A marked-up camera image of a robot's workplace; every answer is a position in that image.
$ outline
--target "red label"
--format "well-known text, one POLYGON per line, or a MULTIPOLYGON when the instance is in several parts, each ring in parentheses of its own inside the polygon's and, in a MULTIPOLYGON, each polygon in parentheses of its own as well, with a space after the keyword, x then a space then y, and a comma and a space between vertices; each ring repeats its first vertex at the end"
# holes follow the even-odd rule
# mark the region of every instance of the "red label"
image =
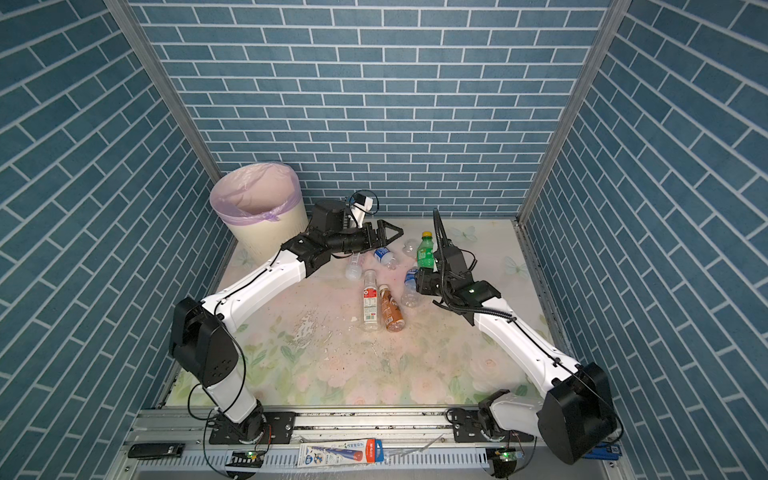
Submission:
POLYGON ((366 461, 374 463, 376 461, 376 440, 369 439, 366 443, 366 461))

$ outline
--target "robotic arm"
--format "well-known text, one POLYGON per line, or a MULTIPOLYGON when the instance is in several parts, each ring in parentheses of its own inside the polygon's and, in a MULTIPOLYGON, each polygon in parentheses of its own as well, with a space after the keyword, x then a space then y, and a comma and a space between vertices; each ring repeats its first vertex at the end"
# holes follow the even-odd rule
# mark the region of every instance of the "robotic arm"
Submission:
MULTIPOLYGON (((186 298, 174 311, 170 354, 195 375, 226 417, 230 437, 254 442, 264 431, 263 407, 238 373, 243 356, 232 335, 240 324, 279 292, 311 275, 333 253, 357 253, 389 245, 402 229, 362 222, 372 199, 353 195, 349 203, 321 200, 302 233, 285 242, 269 262, 232 286, 200 302, 186 298), (388 236, 387 230, 394 235, 388 236)), ((489 438, 512 429, 541 436, 565 463, 572 464, 616 429, 606 374, 594 363, 582 367, 522 322, 490 283, 474 281, 462 251, 435 218, 437 271, 419 269, 417 288, 440 296, 441 308, 463 315, 496 341, 528 374, 544 399, 531 401, 499 391, 480 404, 478 419, 489 438)))

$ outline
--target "table surface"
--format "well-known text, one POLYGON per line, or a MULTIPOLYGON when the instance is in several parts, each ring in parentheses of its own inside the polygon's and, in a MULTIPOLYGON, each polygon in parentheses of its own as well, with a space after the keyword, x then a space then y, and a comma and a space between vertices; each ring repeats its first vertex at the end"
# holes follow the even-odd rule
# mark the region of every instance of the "table surface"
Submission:
MULTIPOLYGON (((432 230, 432 221, 389 221, 406 232, 390 245, 399 267, 387 270, 371 253, 363 267, 375 270, 378 284, 389 284, 398 299, 406 271, 414 264, 402 252, 404 241, 432 230)), ((511 221, 444 222, 449 238, 477 256, 474 278, 495 286, 521 319, 551 341, 511 221)), ((501 347, 463 317, 433 305, 435 297, 424 296, 417 307, 402 308, 406 327, 401 332, 363 331, 362 280, 346 279, 346 264, 331 259, 237 330, 235 338, 247 361, 247 387, 264 405, 470 405, 500 388, 538 395, 501 347)), ((257 267, 238 246, 219 289, 257 267)), ((185 406, 196 383, 182 371, 166 405, 185 406)), ((199 389, 191 403, 211 405, 199 389)))

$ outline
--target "purple plastic bag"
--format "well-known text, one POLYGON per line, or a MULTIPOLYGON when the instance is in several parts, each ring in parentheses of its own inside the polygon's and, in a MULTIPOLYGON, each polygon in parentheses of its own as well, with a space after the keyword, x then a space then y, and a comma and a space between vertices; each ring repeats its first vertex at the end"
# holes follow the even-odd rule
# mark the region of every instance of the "purple plastic bag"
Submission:
POLYGON ((210 191, 210 205, 224 223, 246 226, 278 216, 302 201, 299 178, 277 162, 247 165, 230 172, 210 191))

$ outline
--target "cream trash can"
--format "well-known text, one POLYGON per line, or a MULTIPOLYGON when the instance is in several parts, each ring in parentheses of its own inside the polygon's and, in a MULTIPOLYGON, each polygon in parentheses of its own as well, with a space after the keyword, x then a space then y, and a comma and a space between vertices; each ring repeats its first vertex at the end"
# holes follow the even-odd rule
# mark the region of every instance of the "cream trash can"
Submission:
POLYGON ((248 165, 225 175, 210 191, 210 205, 256 265, 309 223, 299 178, 279 163, 248 165))

